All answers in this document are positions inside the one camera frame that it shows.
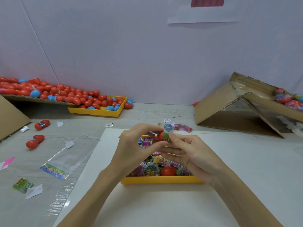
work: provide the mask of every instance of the hand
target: hand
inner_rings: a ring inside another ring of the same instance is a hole
[[[146,149],[138,145],[138,139],[142,135],[149,135],[151,138],[154,134],[164,131],[164,128],[150,124],[139,123],[133,128],[123,131],[116,152],[112,158],[109,167],[119,173],[119,177],[123,179],[135,168],[137,168],[148,156],[153,152],[159,151],[163,146],[167,146],[167,141],[160,141],[152,144]]]
[[[170,147],[162,147],[160,150],[162,157],[184,165],[203,182],[212,184],[217,173],[226,167],[219,156],[199,137],[170,132],[169,138]]]

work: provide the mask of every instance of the white paper on wall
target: white paper on wall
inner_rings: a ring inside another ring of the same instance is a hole
[[[167,23],[241,21],[247,9],[248,0],[168,0]]]

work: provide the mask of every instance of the forearm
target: forearm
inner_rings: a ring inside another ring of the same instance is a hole
[[[92,187],[78,204],[59,223],[58,227],[90,227],[96,220],[104,202],[120,181],[110,166],[99,173]]]
[[[228,167],[213,183],[240,227],[283,227],[245,183]]]

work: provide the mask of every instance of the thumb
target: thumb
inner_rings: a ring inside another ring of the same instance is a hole
[[[170,132],[169,133],[169,138],[172,141],[173,145],[175,146],[175,148],[179,148],[179,149],[183,149],[186,150],[188,144],[184,141],[182,141],[181,139],[179,139],[175,133]]]
[[[167,141],[156,142],[150,145],[148,148],[146,148],[146,150],[149,153],[149,155],[151,155],[152,153],[159,151],[161,147],[167,146],[168,144],[169,143]]]

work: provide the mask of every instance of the person's right hand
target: person's right hand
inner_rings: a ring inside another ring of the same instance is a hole
[[[170,132],[169,138],[170,147],[162,147],[159,150],[161,156],[184,165],[203,182],[212,184],[217,174],[227,167],[199,137]]]

